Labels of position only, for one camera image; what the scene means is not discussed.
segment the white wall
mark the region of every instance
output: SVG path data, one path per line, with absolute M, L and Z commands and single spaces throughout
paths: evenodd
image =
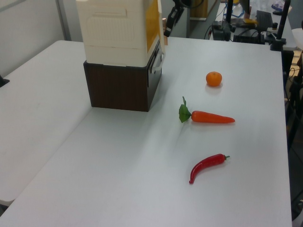
M 4 77 L 57 40 L 64 40 L 55 0 L 26 0 L 0 12 Z
M 60 0 L 59 2 L 63 3 L 63 7 L 65 9 L 65 15 L 67 20 L 66 24 L 68 25 L 68 30 L 71 35 L 71 40 L 83 42 L 81 29 L 80 29 L 80 22 L 79 22 L 77 7 L 76 7 L 76 0 Z M 161 3 L 162 3 L 162 17 L 167 17 L 171 9 L 174 7 L 175 3 L 172 0 L 161 0 Z M 180 21 L 173 29 L 171 36 L 183 37 L 183 38 L 187 36 L 187 28 L 189 29 L 189 26 L 187 26 L 187 23 L 189 23 L 189 17 L 188 17 L 189 13 L 187 12 L 188 10 L 185 9 Z

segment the carrot leaf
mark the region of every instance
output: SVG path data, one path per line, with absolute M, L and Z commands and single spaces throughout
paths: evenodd
M 188 108 L 186 107 L 186 101 L 184 97 L 183 97 L 183 103 L 184 104 L 181 104 L 179 108 L 179 119 L 182 123 L 187 121 L 191 116 L 191 113 L 188 111 Z

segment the dark brown box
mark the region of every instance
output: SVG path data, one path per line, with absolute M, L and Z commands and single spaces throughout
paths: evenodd
M 121 67 L 84 62 L 86 82 L 92 107 L 148 112 L 162 70 L 162 53 L 158 42 L 146 67 Z

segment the black cable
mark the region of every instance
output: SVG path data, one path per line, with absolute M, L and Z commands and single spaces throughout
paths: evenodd
M 289 70 L 289 72 L 291 72 L 292 70 L 294 70 L 294 72 L 293 72 L 293 74 L 291 75 L 291 76 L 289 76 L 289 74 L 288 74 L 288 80 L 292 83 L 293 81 L 290 79 L 291 77 L 293 77 L 294 76 L 294 73 L 297 71 L 297 70 L 300 70 L 300 69 L 294 69 L 294 68 L 291 68 L 290 70 Z
M 289 98 L 288 98 L 288 94 L 287 94 L 286 88 L 284 88 L 284 91 L 285 91 L 285 95 L 286 95 L 287 102 L 289 103 L 289 106 L 290 106 L 291 110 L 293 111 L 295 118 L 297 118 L 297 120 L 299 121 L 299 123 L 303 126 L 303 122 L 301 121 L 301 119 L 300 119 L 300 118 L 298 117 L 298 115 L 296 114 L 296 112 L 295 112 L 295 110 L 293 109 L 292 105 L 290 105 L 290 101 L 289 101 Z
M 208 29 L 209 28 L 211 28 L 212 26 L 210 25 L 209 27 L 208 27 Z M 206 30 L 206 33 L 205 33 L 205 35 L 204 35 L 204 39 L 206 38 L 206 34 L 207 34 L 207 32 L 208 32 L 208 29 Z
M 258 32 L 258 31 L 253 32 L 252 35 L 251 35 L 250 37 L 252 38 L 252 36 L 253 36 L 256 32 Z
M 188 9 L 198 8 L 199 6 L 201 6 L 201 5 L 203 4 L 203 2 L 204 2 L 204 0 L 201 0 L 201 2 L 200 2 L 198 5 L 192 7 L 192 6 L 187 6 L 187 5 L 185 5 L 185 4 L 182 2 L 182 0 L 179 0 L 179 3 L 181 4 L 181 6 L 183 6 L 183 7 L 185 7 L 185 8 L 188 8 Z
M 226 6 L 224 7 L 224 9 L 222 9 L 221 13 L 225 10 L 225 8 L 226 8 Z M 214 20 L 216 20 L 217 17 L 221 15 L 221 13 L 219 13 Z
M 226 10 L 226 6 L 224 7 L 224 11 L 223 11 L 222 24 L 223 24 L 223 21 L 224 21 L 224 13 L 225 13 L 225 10 Z
M 236 40 L 235 40 L 235 42 L 238 41 L 238 39 L 240 38 L 241 35 L 243 35 L 245 32 L 248 32 L 248 31 L 251 30 L 251 29 L 252 29 L 252 28 L 249 28 L 249 29 L 247 29 L 247 30 L 244 30 L 244 31 L 241 32 L 240 34 L 238 34 L 238 35 L 237 35 L 237 38 L 236 38 Z

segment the box handle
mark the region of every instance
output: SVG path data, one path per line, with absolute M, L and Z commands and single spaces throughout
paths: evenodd
M 162 57 L 162 60 L 161 60 L 161 63 L 159 66 L 153 66 L 152 69 L 151 69 L 151 73 L 154 73 L 156 71 L 160 71 L 162 69 L 162 65 L 163 65 L 163 62 L 164 62 L 164 58 L 165 58 L 165 53 L 163 53 L 162 51 L 159 51 L 157 53 L 157 56 L 156 56 L 156 59 L 155 59 L 155 62 L 158 62 L 159 61 L 159 58 L 161 58 L 161 56 L 163 55 Z

